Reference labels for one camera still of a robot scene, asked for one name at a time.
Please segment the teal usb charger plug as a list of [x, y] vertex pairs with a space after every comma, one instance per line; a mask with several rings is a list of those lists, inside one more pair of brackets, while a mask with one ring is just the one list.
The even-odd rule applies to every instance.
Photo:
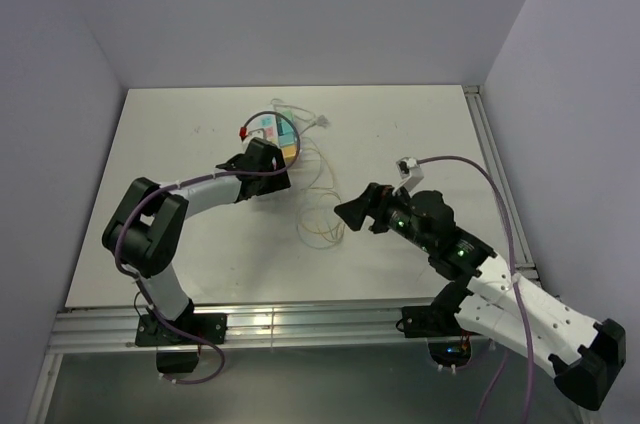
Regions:
[[294, 129], [286, 123], [278, 127], [278, 135], [280, 137], [287, 136], [287, 135], [294, 135], [294, 134], [295, 134]]

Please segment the green usb charger plug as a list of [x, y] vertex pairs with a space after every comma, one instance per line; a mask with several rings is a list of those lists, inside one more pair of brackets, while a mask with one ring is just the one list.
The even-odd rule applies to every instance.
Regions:
[[292, 123], [291, 123], [291, 120], [290, 120], [290, 119], [288, 119], [287, 117], [277, 116], [277, 117], [276, 117], [276, 122], [277, 122], [278, 127], [279, 127], [280, 125], [284, 124], [284, 123], [288, 124], [288, 125], [289, 125], [289, 126], [291, 126], [293, 129], [294, 129], [294, 127], [295, 127], [295, 125], [294, 125], [294, 124], [292, 124]]

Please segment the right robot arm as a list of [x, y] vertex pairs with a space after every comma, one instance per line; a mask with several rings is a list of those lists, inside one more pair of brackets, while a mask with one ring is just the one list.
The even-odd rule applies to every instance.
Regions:
[[428, 256], [447, 285], [429, 305], [403, 308], [408, 338], [483, 335], [550, 375], [569, 400], [597, 411], [626, 362], [626, 333], [612, 319], [597, 321], [560, 302], [459, 227], [438, 191], [409, 194], [371, 183], [337, 216], [353, 231], [372, 218], [370, 231], [393, 231]]

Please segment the yellow charger plug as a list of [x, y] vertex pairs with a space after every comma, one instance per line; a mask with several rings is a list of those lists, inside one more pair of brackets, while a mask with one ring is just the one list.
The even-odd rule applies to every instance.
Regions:
[[285, 146], [281, 148], [284, 162], [286, 164], [292, 164], [299, 156], [299, 149], [295, 145]]

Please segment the light blue charger plug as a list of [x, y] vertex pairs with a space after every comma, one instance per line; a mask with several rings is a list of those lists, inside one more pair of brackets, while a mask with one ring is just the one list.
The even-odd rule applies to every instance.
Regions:
[[296, 147], [298, 140], [294, 134], [288, 133], [278, 137], [278, 144], [280, 148], [287, 148], [291, 146]]

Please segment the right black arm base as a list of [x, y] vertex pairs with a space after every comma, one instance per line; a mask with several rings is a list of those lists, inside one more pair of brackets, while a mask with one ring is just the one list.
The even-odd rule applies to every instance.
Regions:
[[407, 339], [425, 339], [436, 367], [458, 369], [472, 360], [473, 333], [457, 322], [455, 312], [462, 298], [442, 291], [431, 304], [405, 306], [396, 329]]

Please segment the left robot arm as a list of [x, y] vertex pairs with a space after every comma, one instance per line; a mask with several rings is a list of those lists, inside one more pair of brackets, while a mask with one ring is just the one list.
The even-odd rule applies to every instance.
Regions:
[[183, 343], [195, 330], [193, 301], [173, 268], [184, 222], [218, 206], [290, 187], [280, 148], [254, 137], [211, 174], [164, 185], [134, 180], [103, 231], [102, 245], [113, 255], [117, 270], [136, 282], [162, 316], [159, 332], [172, 343]]

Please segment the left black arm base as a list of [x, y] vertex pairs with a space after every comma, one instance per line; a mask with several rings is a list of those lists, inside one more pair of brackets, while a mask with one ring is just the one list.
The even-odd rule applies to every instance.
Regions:
[[[227, 315], [224, 313], [194, 314], [187, 318], [186, 330], [176, 323], [166, 326], [154, 315], [139, 317], [134, 344], [138, 348], [156, 349], [156, 369], [168, 381], [182, 385], [195, 385], [220, 375], [226, 364], [224, 343], [227, 331]], [[219, 356], [217, 368], [208, 376], [187, 379], [199, 364], [204, 348], [210, 348]]]

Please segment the white multicolour power strip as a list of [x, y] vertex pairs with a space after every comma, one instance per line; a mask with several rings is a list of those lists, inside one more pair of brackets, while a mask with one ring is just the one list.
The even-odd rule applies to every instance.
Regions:
[[249, 123], [248, 135], [275, 144], [281, 150], [285, 163], [290, 164], [296, 156], [295, 132], [300, 130], [300, 120], [291, 106], [279, 101], [273, 101], [271, 109], [272, 113], [258, 116]]

